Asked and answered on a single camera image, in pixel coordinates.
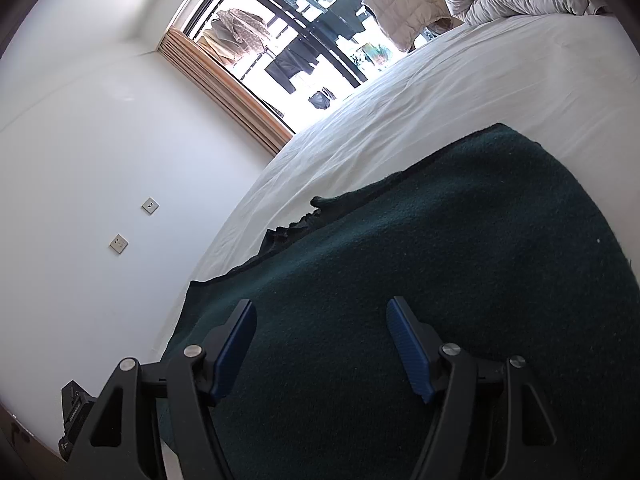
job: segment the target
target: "wall switch plate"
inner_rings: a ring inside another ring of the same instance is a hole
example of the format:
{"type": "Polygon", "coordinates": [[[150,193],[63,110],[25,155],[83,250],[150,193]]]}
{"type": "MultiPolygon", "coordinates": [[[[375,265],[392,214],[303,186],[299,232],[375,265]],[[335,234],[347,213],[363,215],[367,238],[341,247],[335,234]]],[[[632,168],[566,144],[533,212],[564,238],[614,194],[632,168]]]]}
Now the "wall switch plate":
{"type": "Polygon", "coordinates": [[[156,202],[153,198],[148,198],[145,203],[142,205],[142,209],[144,209],[150,215],[158,209],[158,202],[156,202]]]}
{"type": "Polygon", "coordinates": [[[114,251],[121,254],[122,251],[124,251],[124,248],[129,245],[129,242],[127,242],[121,235],[117,235],[109,245],[114,251]]]}

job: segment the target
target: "beige puffer jacket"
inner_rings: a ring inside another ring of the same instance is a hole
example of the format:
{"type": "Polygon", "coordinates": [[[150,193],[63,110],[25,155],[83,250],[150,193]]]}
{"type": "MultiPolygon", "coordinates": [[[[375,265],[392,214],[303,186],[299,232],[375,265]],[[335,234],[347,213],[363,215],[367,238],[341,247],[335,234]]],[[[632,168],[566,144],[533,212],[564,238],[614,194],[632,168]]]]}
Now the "beige puffer jacket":
{"type": "Polygon", "coordinates": [[[450,18],[435,0],[362,0],[362,3],[372,10],[382,32],[402,52],[411,49],[427,26],[450,18]]]}

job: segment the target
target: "black device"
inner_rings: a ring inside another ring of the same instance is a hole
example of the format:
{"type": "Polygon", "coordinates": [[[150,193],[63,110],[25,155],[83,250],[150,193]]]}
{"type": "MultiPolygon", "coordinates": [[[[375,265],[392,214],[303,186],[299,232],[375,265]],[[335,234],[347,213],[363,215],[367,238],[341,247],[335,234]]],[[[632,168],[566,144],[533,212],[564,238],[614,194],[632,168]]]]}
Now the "black device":
{"type": "MultiPolygon", "coordinates": [[[[400,297],[389,301],[386,322],[412,389],[437,406],[411,480],[578,478],[523,357],[487,361],[443,344],[400,297]]],[[[156,399],[166,398],[184,479],[232,480],[209,408],[231,392],[256,327],[255,307],[242,300],[202,346],[186,346],[165,362],[123,359],[97,399],[73,381],[65,386],[60,449],[69,462],[67,477],[165,479],[156,399]]]]}

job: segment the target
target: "blue gripper pad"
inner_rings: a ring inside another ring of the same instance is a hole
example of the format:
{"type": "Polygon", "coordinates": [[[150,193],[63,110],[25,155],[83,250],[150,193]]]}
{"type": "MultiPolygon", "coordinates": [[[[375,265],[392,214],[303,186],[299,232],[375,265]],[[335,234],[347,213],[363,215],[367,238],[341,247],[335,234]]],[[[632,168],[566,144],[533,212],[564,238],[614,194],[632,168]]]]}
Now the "blue gripper pad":
{"type": "Polygon", "coordinates": [[[390,300],[386,305],[386,325],[398,349],[412,389],[425,403],[430,402],[435,390],[431,385],[429,360],[396,300],[390,300]]]}
{"type": "Polygon", "coordinates": [[[257,314],[254,305],[250,303],[238,319],[216,361],[211,389],[211,396],[216,402],[231,393],[256,327],[257,314]]]}

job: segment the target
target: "mattress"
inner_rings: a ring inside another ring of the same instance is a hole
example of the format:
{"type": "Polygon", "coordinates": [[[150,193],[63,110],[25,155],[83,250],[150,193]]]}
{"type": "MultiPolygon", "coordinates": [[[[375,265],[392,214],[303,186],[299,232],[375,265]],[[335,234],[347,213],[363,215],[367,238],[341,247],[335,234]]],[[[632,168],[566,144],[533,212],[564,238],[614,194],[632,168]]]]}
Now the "mattress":
{"type": "MultiPolygon", "coordinates": [[[[311,211],[312,197],[366,186],[498,122],[562,162],[640,261],[640,56],[613,16],[553,14],[462,25],[361,86],[265,168],[193,279],[242,264],[268,228],[311,211]]],[[[155,341],[158,357],[185,292],[155,341]]]]}

